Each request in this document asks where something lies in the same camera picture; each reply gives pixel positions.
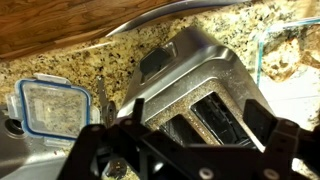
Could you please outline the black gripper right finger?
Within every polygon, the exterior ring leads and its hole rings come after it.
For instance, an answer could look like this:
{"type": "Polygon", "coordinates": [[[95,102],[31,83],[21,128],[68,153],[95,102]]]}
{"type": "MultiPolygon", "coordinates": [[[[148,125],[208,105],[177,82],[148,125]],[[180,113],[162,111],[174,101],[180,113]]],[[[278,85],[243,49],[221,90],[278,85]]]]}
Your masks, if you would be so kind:
{"type": "Polygon", "coordinates": [[[297,123],[275,117],[258,101],[245,102],[243,120],[265,149],[258,160],[257,176],[263,180],[308,180],[292,170],[300,159],[316,175],[320,174],[320,127],[312,131],[297,123]]]}

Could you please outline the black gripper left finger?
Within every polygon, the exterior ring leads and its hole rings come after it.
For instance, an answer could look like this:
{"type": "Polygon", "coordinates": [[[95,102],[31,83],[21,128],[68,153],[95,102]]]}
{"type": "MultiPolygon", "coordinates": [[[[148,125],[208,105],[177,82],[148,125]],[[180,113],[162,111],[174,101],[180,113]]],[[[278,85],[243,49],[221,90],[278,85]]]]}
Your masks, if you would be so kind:
{"type": "Polygon", "coordinates": [[[102,180],[113,160],[123,160],[141,180],[184,180],[187,175],[165,157],[160,145],[173,142],[160,138],[141,124],[144,100],[135,100],[133,114],[105,128],[88,125],[82,129],[57,180],[102,180]]]}

